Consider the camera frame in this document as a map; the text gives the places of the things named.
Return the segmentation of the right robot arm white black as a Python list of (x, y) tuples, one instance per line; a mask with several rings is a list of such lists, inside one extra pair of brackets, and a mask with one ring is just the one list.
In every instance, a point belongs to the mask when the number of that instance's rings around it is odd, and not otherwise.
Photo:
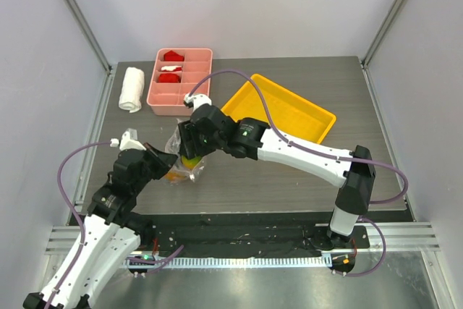
[(338, 193), (326, 236), (334, 247), (352, 240), (355, 224), (368, 212), (376, 172), (365, 147), (329, 148), (250, 117), (235, 122), (209, 104), (196, 108), (178, 130), (179, 152), (187, 159), (223, 151), (234, 158), (283, 164), (332, 184)]

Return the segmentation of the clear zip top bag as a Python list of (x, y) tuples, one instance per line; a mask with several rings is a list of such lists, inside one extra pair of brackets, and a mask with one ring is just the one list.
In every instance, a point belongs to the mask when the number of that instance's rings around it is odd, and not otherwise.
[(167, 140), (164, 152), (165, 153), (173, 153), (178, 155), (177, 162), (168, 172), (168, 174), (164, 177), (170, 184), (179, 184), (180, 182), (196, 182), (199, 180), (200, 175), (202, 174), (206, 160), (202, 157), (201, 162), (194, 168), (194, 169), (187, 169), (182, 165), (181, 155), (179, 153), (179, 146), (180, 146), (180, 138), (179, 138), (179, 131), (178, 131), (178, 124), (183, 122), (183, 119), (177, 119), (177, 125), (174, 128), (174, 132), (172, 133), (171, 137)]

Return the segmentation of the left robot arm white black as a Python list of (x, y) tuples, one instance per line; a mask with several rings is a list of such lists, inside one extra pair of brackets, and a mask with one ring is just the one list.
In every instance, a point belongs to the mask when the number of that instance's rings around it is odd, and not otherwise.
[(153, 223), (133, 212), (137, 197), (177, 162), (148, 143), (119, 152), (105, 184), (92, 197), (68, 255), (49, 283), (27, 295), (24, 308), (91, 308), (123, 261), (154, 241)]

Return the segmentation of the fake mango orange green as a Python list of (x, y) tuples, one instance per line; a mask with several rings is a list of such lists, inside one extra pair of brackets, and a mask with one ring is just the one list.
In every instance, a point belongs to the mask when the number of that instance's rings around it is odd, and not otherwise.
[(187, 158), (185, 156), (181, 157), (182, 165), (187, 169), (194, 169), (202, 160), (201, 156), (194, 158)]

